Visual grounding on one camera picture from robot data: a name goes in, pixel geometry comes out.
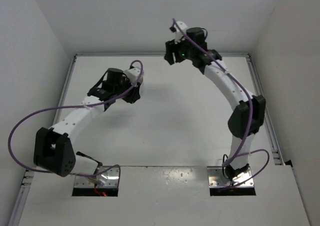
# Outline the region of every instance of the metal frame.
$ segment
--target metal frame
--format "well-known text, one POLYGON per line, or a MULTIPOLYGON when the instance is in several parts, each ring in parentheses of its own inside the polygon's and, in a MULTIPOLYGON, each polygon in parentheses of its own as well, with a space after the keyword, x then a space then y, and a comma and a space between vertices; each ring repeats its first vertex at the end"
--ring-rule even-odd
MULTIPOLYGON (((60 97, 60 101, 59 101, 58 106, 62 106, 64 101, 65 101, 67 90, 68 90, 68 86, 69 86, 69 83, 70 83, 70 80, 71 80, 71 77, 72 77, 72 73, 73 73, 73 70, 74 70, 74 67, 75 67, 75 63, 77 61, 77 57, 78 56, 85 56, 85 57, 98 57, 98 56, 101 56, 101 57, 105 57, 105 56, 122 56, 122 57, 155 56, 155 57, 157 57, 157 56, 161 56, 161 55, 164 55, 164 52, 146 52, 146 53, 141 53, 141 52, 139 52, 139 53, 130 53, 130 52, 77 53, 73 57, 72 62, 70 64, 69 71, 68 71, 66 79, 65 79, 65 83, 64 83, 64 86, 63 86, 63 90, 62 90, 62 93, 61 93, 61 97, 60 97)), ((248 68, 249 68, 249 72, 250 72, 250 75, 251 75, 251 79, 252 79, 252 82, 253 82, 253 86, 254 86, 255 92, 257 94, 262 94, 262 95, 264 94, 263 88, 262 88, 262 85, 261 85, 261 82, 260 82, 260 79, 259 79, 258 72, 257 72, 256 67, 254 66, 254 64, 252 62, 252 59, 251 59, 251 57, 250 57, 250 55, 248 53, 221 53, 221 55, 222 56, 226 56, 226 57, 245 57, 246 61, 247 61, 247 64, 248 64, 248 68)), ((61 110, 57 110, 56 113, 55 113, 55 117, 54 117, 53 123, 56 123, 58 121, 60 115, 61 115, 61 110)), ((269 137, 269 140, 271 142, 272 148, 273 148, 273 150, 275 152, 277 152, 279 154, 280 164, 283 165, 284 164, 284 160, 283 160, 283 157, 282 157, 282 154, 281 154, 281 150, 280 150, 279 143, 278 143, 278 140, 277 140, 277 137, 276 137, 276 133, 275 133, 274 128, 273 128, 272 121, 271 121, 270 116, 269 116, 268 107, 266 107, 266 111, 265 111, 265 126, 266 126, 266 133, 267 133, 267 135, 269 137)), ((16 199, 16 202, 15 202, 15 205, 14 205, 14 208, 13 208, 13 211, 12 211, 8 226, 18 226, 19 225, 19 221, 20 221, 20 218, 22 216, 23 209, 24 209, 24 206, 25 206, 25 203, 26 203, 26 200, 27 200, 27 196, 28 196, 28 193, 29 193, 29 190, 30 190, 30 186, 31 186, 31 181, 32 181, 33 175, 34 175, 34 173, 33 172, 29 172, 29 171, 26 171, 26 173, 24 175, 25 177, 30 177, 30 178, 28 178, 29 182, 27 183, 27 185, 23 185, 23 184, 21 185, 21 188, 20 188, 18 197, 16 199)))
MULTIPOLYGON (((262 88, 261 85, 261 81, 257 72, 257 69, 251 59, 251 57, 248 55, 248 57, 246 58, 248 67, 249 67, 249 72, 251 74, 251 78, 253 81, 253 86, 254 86, 254 90, 256 92, 256 94, 261 94, 261 95, 265 95, 264 94, 264 90, 262 88)), ((266 133, 268 135, 269 141, 272 145, 272 155, 278 154, 278 155, 274 155, 273 159, 275 160, 275 164, 276 165, 284 165, 285 161, 283 158, 283 155, 281 153, 281 149, 279 146, 279 142, 277 140, 277 136, 276 136, 276 132, 274 130, 270 115, 269 115, 269 110, 268 110, 268 105, 266 105, 265 107, 265 117, 264 117, 265 121, 264 121, 264 125, 266 127, 266 133)))

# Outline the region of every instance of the rectangular hole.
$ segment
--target rectangular hole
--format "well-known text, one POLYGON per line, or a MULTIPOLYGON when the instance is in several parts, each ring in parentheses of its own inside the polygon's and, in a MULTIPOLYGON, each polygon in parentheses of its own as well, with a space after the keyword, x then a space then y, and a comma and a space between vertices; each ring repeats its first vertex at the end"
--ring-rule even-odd
POLYGON ((210 188, 210 196, 256 196, 255 188, 234 188, 221 190, 221 188, 210 188))
POLYGON ((106 197, 118 197, 117 188, 96 188, 101 195, 95 192, 95 189, 92 188, 73 188, 72 196, 73 197, 103 197, 105 193, 106 197))

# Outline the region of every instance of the robotic arm link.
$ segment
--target robotic arm link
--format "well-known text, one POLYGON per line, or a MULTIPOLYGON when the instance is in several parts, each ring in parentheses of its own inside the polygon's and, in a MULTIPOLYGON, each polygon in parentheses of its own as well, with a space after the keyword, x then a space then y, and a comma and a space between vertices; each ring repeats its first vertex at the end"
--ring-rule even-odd
MULTIPOLYGON (((127 70, 109 68, 89 90, 82 101, 83 107, 72 111, 49 129, 42 127, 35 137, 33 162, 52 173, 65 177, 69 174, 95 174, 102 163, 82 152, 74 153, 73 144, 79 133, 97 116, 105 112, 120 94, 138 79, 141 68, 127 70)), ((136 86, 122 99, 130 104, 140 99, 143 89, 141 77, 136 86)))
POLYGON ((249 167, 248 155, 251 143, 260 126, 264 123, 266 100, 262 95, 255 96, 248 90, 244 91, 233 80, 235 77, 228 71, 221 55, 214 49, 207 49, 206 36, 202 28, 188 28, 184 22, 177 21, 170 27, 170 30, 175 33, 175 38, 165 43, 166 54, 164 59, 170 65, 184 60, 192 61, 192 65, 217 86, 233 110, 228 121, 228 128, 232 133, 232 143, 228 158, 234 157, 234 159, 225 167, 225 174, 231 180, 240 173, 245 172, 249 167), (203 53, 199 48, 195 47, 194 43, 186 40, 186 37, 190 38, 210 55, 203 53), (212 65, 212 58, 218 61, 219 65, 212 65), (249 132, 239 150, 239 145, 241 145, 246 136, 245 132, 250 116, 249 98, 246 93, 252 102, 253 112, 249 132))

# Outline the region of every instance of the black bracket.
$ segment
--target black bracket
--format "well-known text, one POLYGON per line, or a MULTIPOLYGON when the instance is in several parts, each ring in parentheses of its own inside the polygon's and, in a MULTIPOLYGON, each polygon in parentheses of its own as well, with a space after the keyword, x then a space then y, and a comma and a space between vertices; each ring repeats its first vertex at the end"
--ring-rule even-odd
MULTIPOLYGON (((266 99, 262 95, 252 96, 253 115, 249 134, 256 134, 259 128, 264 124, 266 99)), ((228 127, 232 135, 242 139, 249 120, 249 101, 241 101, 235 107, 229 121, 228 127)))
POLYGON ((56 133, 52 128, 40 128, 35 136, 33 162, 61 177, 74 168, 76 156, 68 134, 56 133))

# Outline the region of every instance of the end effector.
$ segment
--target end effector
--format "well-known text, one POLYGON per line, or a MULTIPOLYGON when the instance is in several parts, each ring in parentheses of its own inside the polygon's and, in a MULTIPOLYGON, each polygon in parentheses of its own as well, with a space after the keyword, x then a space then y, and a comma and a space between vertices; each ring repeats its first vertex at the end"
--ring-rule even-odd
MULTIPOLYGON (((206 42, 207 35, 205 35, 203 28, 188 28, 187 25, 181 21, 177 21, 177 24, 196 44, 210 52, 214 59, 222 60, 221 55, 216 50, 208 50, 206 42)), ((193 66, 204 73, 205 67, 210 65, 212 60, 197 49, 191 42, 186 40, 175 25, 172 25, 170 30, 175 34, 175 38, 165 43, 164 59, 170 65, 173 65, 174 63, 181 63, 184 60, 190 60, 192 61, 193 66)))

